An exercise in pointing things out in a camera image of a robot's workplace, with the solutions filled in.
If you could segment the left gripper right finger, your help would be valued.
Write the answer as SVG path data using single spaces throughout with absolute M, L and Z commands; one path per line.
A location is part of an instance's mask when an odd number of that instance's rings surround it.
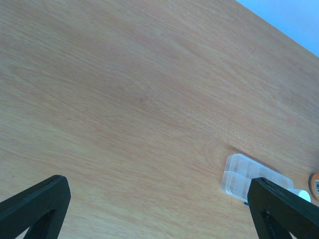
M 319 208 L 266 178 L 254 178 L 248 205 L 260 239 L 317 239 Z

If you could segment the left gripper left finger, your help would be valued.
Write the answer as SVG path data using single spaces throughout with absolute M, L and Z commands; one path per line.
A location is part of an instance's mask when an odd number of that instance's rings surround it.
M 0 237 L 56 239 L 71 199 L 66 177 L 53 175 L 0 203 Z

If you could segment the small white pill bottle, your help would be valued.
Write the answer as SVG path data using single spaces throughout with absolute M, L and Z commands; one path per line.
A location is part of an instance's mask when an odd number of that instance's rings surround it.
M 311 197 L 309 195 L 309 193 L 306 190 L 302 190 L 302 189 L 289 189 L 289 191 L 297 196 L 299 196 L 300 198 L 311 202 Z

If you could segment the orange pill bottle grey cap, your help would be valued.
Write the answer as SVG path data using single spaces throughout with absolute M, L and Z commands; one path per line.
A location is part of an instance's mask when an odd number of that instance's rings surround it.
M 309 189 L 312 196 L 319 200 L 319 173 L 313 173 L 309 177 Z

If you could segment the clear plastic pill organizer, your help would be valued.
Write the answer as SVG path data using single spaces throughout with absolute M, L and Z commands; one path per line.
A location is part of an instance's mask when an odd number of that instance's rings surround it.
M 247 203 L 251 181 L 259 177 L 266 178 L 285 189 L 293 189 L 294 187 L 294 183 L 290 178 L 243 154 L 236 153 L 227 157 L 221 181 L 221 190 Z

